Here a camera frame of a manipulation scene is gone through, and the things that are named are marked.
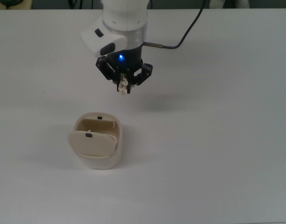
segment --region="table surface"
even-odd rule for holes
[[[197,10],[152,10],[176,44]],[[0,11],[0,223],[286,221],[286,9],[205,10],[178,50],[143,48],[152,76],[118,94],[80,32],[90,10]],[[116,115],[124,154],[85,167],[67,135]]]

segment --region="white tabletop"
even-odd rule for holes
[[[176,44],[197,10],[149,12]],[[144,47],[125,97],[80,32],[101,11],[0,11],[0,223],[286,221],[286,10],[205,10],[181,48]],[[112,170],[67,142],[86,112],[124,128]]]

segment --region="blue led light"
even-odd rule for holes
[[[124,60],[124,56],[123,55],[119,55],[119,60],[123,61]]]

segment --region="beige container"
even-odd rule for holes
[[[110,169],[121,158],[122,126],[111,114],[87,113],[76,122],[68,142],[88,167]]]

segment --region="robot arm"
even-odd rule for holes
[[[152,73],[141,59],[146,38],[149,0],[102,0],[102,16],[82,31],[87,48],[98,58],[96,66],[123,95]]]

